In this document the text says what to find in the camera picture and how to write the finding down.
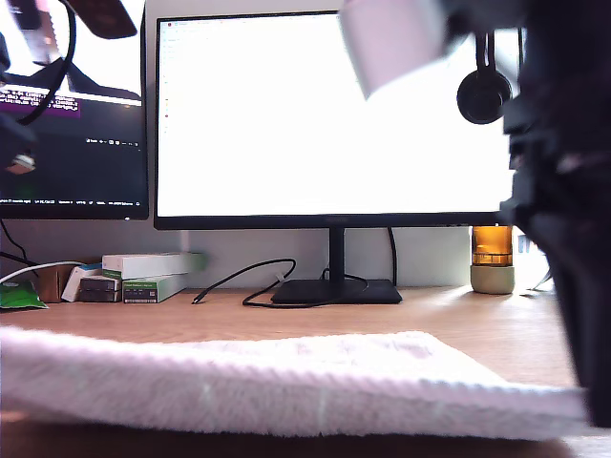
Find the desk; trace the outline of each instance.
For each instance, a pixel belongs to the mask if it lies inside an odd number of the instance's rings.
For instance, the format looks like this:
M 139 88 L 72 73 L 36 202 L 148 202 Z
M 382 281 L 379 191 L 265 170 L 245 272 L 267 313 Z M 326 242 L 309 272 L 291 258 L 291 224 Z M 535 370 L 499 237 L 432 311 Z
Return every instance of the desk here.
M 12 312 L 2 324 L 129 342 L 282 339 L 346 333 L 422 330 L 464 351 L 502 377 L 520 383 L 574 384 L 555 299 L 483 296 L 465 288 L 401 291 L 398 305 L 333 305 L 271 310 L 241 305 L 244 291 L 195 293 L 160 304 L 59 303 L 49 310 Z M 49 426 L 5 412 L 3 457 L 250 456 L 266 457 L 611 457 L 611 435 L 549 443 L 370 436 L 281 439 L 190 434 L 123 427 Z

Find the headphones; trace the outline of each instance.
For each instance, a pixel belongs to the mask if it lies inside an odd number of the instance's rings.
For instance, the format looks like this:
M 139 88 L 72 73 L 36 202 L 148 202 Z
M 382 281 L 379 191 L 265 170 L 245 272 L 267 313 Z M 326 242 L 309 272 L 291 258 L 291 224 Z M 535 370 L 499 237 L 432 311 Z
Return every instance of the headphones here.
M 469 122 L 490 124 L 500 119 L 503 103 L 512 96 L 509 80 L 496 71 L 494 33 L 475 36 L 475 60 L 477 70 L 469 73 L 460 83 L 456 102 L 458 110 Z

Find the green label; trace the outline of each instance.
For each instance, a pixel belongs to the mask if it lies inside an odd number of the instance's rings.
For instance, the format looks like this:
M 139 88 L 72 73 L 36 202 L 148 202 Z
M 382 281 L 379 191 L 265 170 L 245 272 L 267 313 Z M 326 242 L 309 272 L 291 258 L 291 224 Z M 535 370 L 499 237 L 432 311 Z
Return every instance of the green label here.
M 141 289 L 157 289 L 157 284 L 154 281 L 126 281 L 123 283 L 124 288 L 141 288 Z
M 118 270 L 104 269 L 102 270 L 102 275 L 109 279 L 121 280 L 121 273 Z

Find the black object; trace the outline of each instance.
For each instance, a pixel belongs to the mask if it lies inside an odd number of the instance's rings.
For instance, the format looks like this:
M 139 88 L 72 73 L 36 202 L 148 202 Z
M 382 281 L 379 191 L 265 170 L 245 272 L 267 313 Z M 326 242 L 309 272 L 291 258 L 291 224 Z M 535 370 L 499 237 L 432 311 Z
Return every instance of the black object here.
M 501 212 L 547 256 L 596 427 L 611 427 L 610 16 L 607 0 L 532 2 L 520 96 L 503 107 L 516 172 Z
M 501 106 L 512 96 L 509 80 L 496 71 L 494 33 L 475 36 L 477 70 L 458 87 L 458 110 L 473 124 L 490 124 L 501 117 Z
M 121 289 L 120 281 L 117 283 L 114 279 L 97 279 L 85 277 L 80 280 L 80 289 L 87 291 L 118 291 Z
M 136 26 L 120 0 L 68 0 L 87 28 L 100 38 L 134 36 Z
M 394 240 L 394 232 L 391 227 L 386 228 L 389 233 L 390 255 L 392 256 L 392 285 L 397 285 L 399 276 L 398 258 L 397 258 L 397 243 Z
M 78 292 L 78 300 L 81 302 L 120 302 L 121 291 L 81 289 Z
M 403 298 L 388 280 L 361 281 L 346 274 L 345 228 L 329 229 L 328 280 L 291 280 L 282 284 L 271 298 L 276 304 L 298 303 L 400 303 Z

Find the white cable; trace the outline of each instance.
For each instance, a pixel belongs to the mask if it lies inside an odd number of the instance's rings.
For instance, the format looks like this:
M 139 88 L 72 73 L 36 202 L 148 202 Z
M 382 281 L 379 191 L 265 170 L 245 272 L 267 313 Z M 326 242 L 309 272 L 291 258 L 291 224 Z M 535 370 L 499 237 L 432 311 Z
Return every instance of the white cable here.
M 82 262 L 77 262 L 75 260 L 64 260 L 61 262 L 50 262 L 48 264 L 33 265 L 32 267 L 26 267 L 24 269 L 17 270 L 16 272 L 13 272 L 12 274 L 8 274 L 6 277 L 3 277 L 2 279 L 0 279 L 0 284 L 17 277 L 18 275 L 25 274 L 26 272 L 31 272 L 32 270 L 44 269 L 46 267 L 55 267 L 56 265 L 84 265 L 84 264 Z

